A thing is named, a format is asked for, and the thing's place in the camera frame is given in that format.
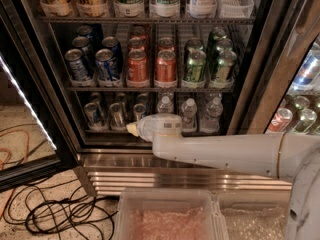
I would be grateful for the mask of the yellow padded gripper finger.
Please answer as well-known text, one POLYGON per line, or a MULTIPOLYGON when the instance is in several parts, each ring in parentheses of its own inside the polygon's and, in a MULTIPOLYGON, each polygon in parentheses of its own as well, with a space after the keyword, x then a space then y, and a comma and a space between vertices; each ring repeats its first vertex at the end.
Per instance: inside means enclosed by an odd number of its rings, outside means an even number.
POLYGON ((126 125, 126 128, 127 128, 127 131, 134 135, 135 137, 138 137, 139 136, 139 133, 138 133, 138 128, 137 128, 137 123, 136 122, 133 122, 133 123, 129 123, 126 125))

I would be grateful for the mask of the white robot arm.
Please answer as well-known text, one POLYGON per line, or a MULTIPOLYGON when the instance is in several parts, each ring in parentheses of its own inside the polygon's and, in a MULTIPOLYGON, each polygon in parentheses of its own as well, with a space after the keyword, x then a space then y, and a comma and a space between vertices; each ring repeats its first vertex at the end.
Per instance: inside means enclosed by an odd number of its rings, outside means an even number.
POLYGON ((184 137, 175 114, 145 116, 126 125, 170 161, 276 178, 292 184, 286 240, 320 238, 320 138, 289 133, 184 137))

